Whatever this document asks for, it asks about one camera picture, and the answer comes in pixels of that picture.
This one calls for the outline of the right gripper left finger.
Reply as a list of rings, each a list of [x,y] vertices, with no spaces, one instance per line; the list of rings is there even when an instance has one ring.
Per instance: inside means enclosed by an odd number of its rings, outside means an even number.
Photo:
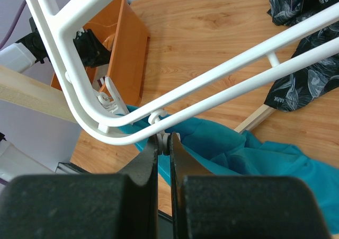
[[[158,138],[112,174],[23,175],[1,194],[1,238],[157,238]]]

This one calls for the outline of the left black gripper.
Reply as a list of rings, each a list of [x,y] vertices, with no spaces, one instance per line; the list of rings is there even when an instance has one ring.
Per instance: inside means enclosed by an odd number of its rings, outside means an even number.
[[[77,32],[73,39],[84,67],[99,67],[110,61],[111,52],[102,45],[91,29]]]

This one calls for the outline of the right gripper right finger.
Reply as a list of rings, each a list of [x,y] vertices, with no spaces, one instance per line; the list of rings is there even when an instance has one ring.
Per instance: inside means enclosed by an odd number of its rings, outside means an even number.
[[[214,175],[169,139],[175,238],[330,238],[316,199],[286,176]]]

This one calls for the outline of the white clip hanger frame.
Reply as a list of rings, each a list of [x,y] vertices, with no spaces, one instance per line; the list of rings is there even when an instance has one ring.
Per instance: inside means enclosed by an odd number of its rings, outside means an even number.
[[[275,54],[279,49],[336,22],[338,5],[334,4],[195,78],[186,78],[181,70],[174,70],[172,76],[167,76],[164,70],[158,68],[153,75],[145,76],[145,89],[147,92],[155,91],[156,99],[131,113],[110,112],[94,92],[73,38],[81,27],[112,1],[70,0],[59,8],[55,0],[26,0],[72,115],[89,135],[110,145],[137,143],[338,53],[338,40],[334,39],[282,63],[277,61]],[[270,61],[269,69],[166,119],[157,120],[158,113],[167,106],[262,58]]]

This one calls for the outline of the teal cloth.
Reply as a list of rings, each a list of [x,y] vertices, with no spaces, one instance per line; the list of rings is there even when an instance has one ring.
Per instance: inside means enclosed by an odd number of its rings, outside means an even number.
[[[168,129],[184,149],[215,175],[292,176],[310,187],[331,234],[338,234],[338,169],[305,155],[297,146],[259,141],[219,123],[191,118]]]

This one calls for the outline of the grey maroon striped sock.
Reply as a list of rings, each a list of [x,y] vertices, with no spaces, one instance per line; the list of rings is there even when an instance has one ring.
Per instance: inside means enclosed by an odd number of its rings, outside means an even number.
[[[92,81],[92,87],[96,91],[100,92],[100,89],[104,85],[104,78],[107,75],[108,65],[102,65],[94,68],[94,78]]]

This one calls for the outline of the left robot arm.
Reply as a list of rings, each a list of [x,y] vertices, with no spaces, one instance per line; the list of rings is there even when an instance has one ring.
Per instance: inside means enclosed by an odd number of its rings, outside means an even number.
[[[1,65],[19,73],[38,62],[43,64],[44,59],[49,57],[33,18],[29,19],[29,23],[31,33],[1,50]],[[79,30],[73,42],[85,67],[109,63],[111,52],[100,43],[91,29]]]

